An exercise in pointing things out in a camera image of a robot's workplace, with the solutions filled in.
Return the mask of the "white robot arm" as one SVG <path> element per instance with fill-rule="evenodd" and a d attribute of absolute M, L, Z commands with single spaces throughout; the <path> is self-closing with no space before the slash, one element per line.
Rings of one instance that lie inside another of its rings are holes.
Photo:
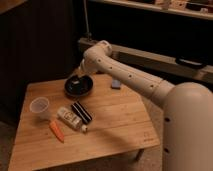
<path fill-rule="evenodd" d="M 79 70 L 104 72 L 163 110 L 162 170 L 213 171 L 213 92 L 194 82 L 174 85 L 112 54 L 112 45 L 99 41 L 83 52 Z"/>

